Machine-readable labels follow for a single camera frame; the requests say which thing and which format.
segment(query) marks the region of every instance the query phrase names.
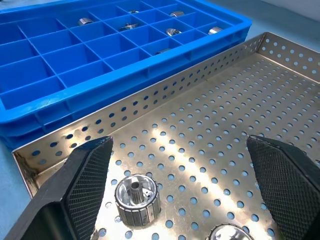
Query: stainless steel tray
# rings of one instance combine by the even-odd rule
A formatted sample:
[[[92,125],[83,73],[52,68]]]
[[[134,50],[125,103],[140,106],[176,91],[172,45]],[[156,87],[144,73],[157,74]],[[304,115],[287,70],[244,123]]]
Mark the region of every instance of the stainless steel tray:
[[[222,223],[245,226],[255,240],[278,239],[246,137],[262,135],[293,144],[319,166],[319,66],[319,53],[265,33],[13,155],[32,197],[75,146],[113,136],[96,222],[97,231],[106,230],[101,239],[203,240]],[[125,226],[115,205],[117,182],[135,173],[152,175],[161,187],[162,211],[145,228]]]

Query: hole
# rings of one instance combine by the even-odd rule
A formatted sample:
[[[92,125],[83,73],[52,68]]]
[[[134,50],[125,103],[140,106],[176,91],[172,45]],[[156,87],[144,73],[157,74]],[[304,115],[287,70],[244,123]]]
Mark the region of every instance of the hole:
[[[39,150],[36,150],[32,153],[32,156],[38,156],[40,154],[40,151]]]
[[[244,204],[242,201],[237,201],[237,202],[236,202],[236,206],[237,206],[238,208],[242,209],[242,208],[245,206],[245,204]]]
[[[126,239],[131,239],[132,235],[133,235],[132,231],[127,231],[124,236],[125,236]]]
[[[270,237],[274,237],[275,236],[275,232],[271,228],[268,228],[266,232],[268,233],[268,235]]]
[[[228,219],[235,219],[235,215],[230,211],[226,214],[226,216],[228,217]]]
[[[186,215],[186,210],[184,208],[180,208],[178,210],[178,213],[179,213],[180,216],[185,216]]]
[[[68,135],[68,136],[66,136],[65,138],[66,138],[66,139],[72,139],[72,138],[73,138],[73,136],[74,136],[73,134],[69,134],[69,135]]]
[[[101,228],[98,231],[99,237],[104,237],[107,234],[107,230],[105,228]]]
[[[180,190],[180,192],[184,192],[186,190],[186,187],[183,185],[180,185],[179,190]]]
[[[193,182],[193,183],[197,180],[195,176],[191,176],[189,179],[190,179],[190,181]]]
[[[175,179],[175,176],[174,176],[173,174],[169,174],[169,175],[168,175],[168,179],[172,181],[172,180]]]
[[[246,192],[246,195],[249,197],[249,198],[252,198],[254,196],[254,194],[252,193],[252,191],[247,191]]]
[[[192,228],[193,230],[198,230],[198,229],[199,229],[198,223],[196,223],[196,222],[191,223],[191,228]]]
[[[165,226],[166,226],[168,229],[172,228],[173,225],[174,225],[174,223],[173,223],[171,220],[167,220],[167,221],[165,222]]]
[[[215,199],[215,200],[213,201],[213,204],[214,204],[215,206],[219,207],[219,206],[221,205],[221,201],[220,201],[219,199]]]
[[[193,205],[195,205],[195,204],[197,204],[198,200],[197,200],[195,197],[191,197],[191,198],[190,198],[190,202],[191,202]]]
[[[158,233],[152,234],[151,240],[159,240],[159,234]]]
[[[53,148],[53,147],[57,146],[57,144],[58,144],[57,142],[52,142],[52,143],[50,143],[50,147]]]
[[[47,160],[42,159],[42,160],[40,160],[40,161],[38,162],[38,164],[43,165],[43,164],[45,164],[46,162],[47,162]]]
[[[223,190],[223,194],[226,196],[229,196],[231,194],[231,192],[229,189],[225,189],[225,190]]]
[[[201,192],[202,192],[203,194],[207,194],[207,193],[208,193],[208,188],[202,187],[202,188],[201,188]]]
[[[172,195],[168,195],[166,197],[166,200],[169,202],[169,203],[172,203],[174,201],[174,197]]]
[[[251,215],[251,220],[254,222],[258,222],[259,221],[259,217],[256,214],[252,214]]]

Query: metal ring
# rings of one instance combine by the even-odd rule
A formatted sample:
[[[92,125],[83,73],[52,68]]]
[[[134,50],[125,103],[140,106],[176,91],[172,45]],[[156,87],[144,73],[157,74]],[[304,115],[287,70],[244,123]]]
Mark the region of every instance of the metal ring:
[[[179,31],[178,29],[175,29],[175,28],[168,28],[165,32],[170,37],[173,35],[181,34],[181,31]]]
[[[175,17],[175,18],[180,17],[182,15],[185,15],[185,13],[183,11],[173,11],[170,13],[170,16]]]
[[[79,21],[78,21],[78,25],[79,26],[82,26],[82,25],[86,25],[86,24],[92,24],[94,21],[92,21],[90,18],[87,18],[87,17],[83,17],[83,18],[80,18]]]
[[[221,29],[220,27],[218,26],[215,26],[213,28],[211,28],[208,32],[209,35],[212,35],[212,34],[216,34],[218,32],[221,32],[223,29]]]
[[[171,48],[166,48],[166,49],[163,49],[163,50],[161,50],[161,51],[157,51],[157,52],[155,53],[155,55],[162,54],[162,53],[164,53],[164,52],[166,52],[166,51],[169,51],[169,50],[171,50]]]

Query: circular hole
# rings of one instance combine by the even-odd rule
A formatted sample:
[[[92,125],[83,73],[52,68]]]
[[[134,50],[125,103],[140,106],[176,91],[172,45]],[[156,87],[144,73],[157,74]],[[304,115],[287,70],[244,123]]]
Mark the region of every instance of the circular hole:
[[[98,231],[99,237],[104,237],[107,234],[107,230],[105,228],[101,228]]]
[[[268,228],[266,232],[268,233],[268,235],[270,237],[274,237],[275,236],[275,232],[271,228]]]
[[[196,222],[191,223],[191,228],[192,228],[193,230],[198,230],[198,229],[199,229],[198,223],[196,223]]]
[[[247,191],[246,192],[246,195],[249,197],[249,198],[252,198],[254,196],[254,194],[252,193],[252,191]]]
[[[231,194],[231,192],[229,189],[225,189],[225,190],[223,190],[223,194],[226,196],[229,196]]]
[[[186,215],[186,210],[184,208],[180,208],[178,210],[178,213],[179,213],[180,216],[185,216]]]
[[[228,217],[228,219],[235,219],[235,215],[230,211],[226,214],[226,216]]]
[[[202,187],[202,188],[201,188],[201,192],[202,192],[203,194],[207,194],[207,193],[208,193],[208,188]]]
[[[67,135],[65,138],[66,138],[66,139],[72,139],[73,136],[74,136],[73,134],[69,134],[69,135]]]
[[[116,179],[113,179],[113,180],[111,181],[111,185],[112,185],[112,186],[116,185],[117,183],[118,183],[118,181],[117,181]]]
[[[196,177],[195,177],[195,176],[191,176],[189,179],[190,179],[190,181],[193,182],[193,183],[196,181]]]
[[[251,215],[251,220],[254,222],[258,222],[259,221],[259,217],[256,214],[252,214]]]
[[[40,151],[39,150],[35,150],[33,153],[32,153],[32,156],[38,156],[40,154]]]
[[[173,225],[174,225],[174,223],[173,223],[171,220],[167,220],[167,221],[165,222],[165,226],[166,226],[168,229],[172,228]]]
[[[219,199],[215,199],[215,200],[213,201],[213,204],[214,204],[215,206],[219,207],[219,206],[221,205],[221,201],[220,201]]]
[[[172,180],[175,179],[175,176],[174,176],[173,174],[169,174],[169,175],[168,175],[168,179],[172,181]]]
[[[186,187],[183,185],[180,185],[179,190],[180,190],[180,192],[184,192],[186,190]]]
[[[169,203],[172,203],[174,201],[174,197],[172,195],[168,195],[166,197],[166,200],[169,202]]]
[[[237,206],[238,208],[242,209],[242,208],[245,206],[245,204],[244,204],[242,201],[237,201],[237,202],[236,202],[236,206]]]
[[[126,239],[131,239],[132,235],[133,235],[132,231],[127,231],[124,236]]]
[[[191,198],[190,198],[190,202],[191,202],[193,205],[195,205],[195,204],[197,204],[198,200],[197,200],[195,197],[191,197]]]

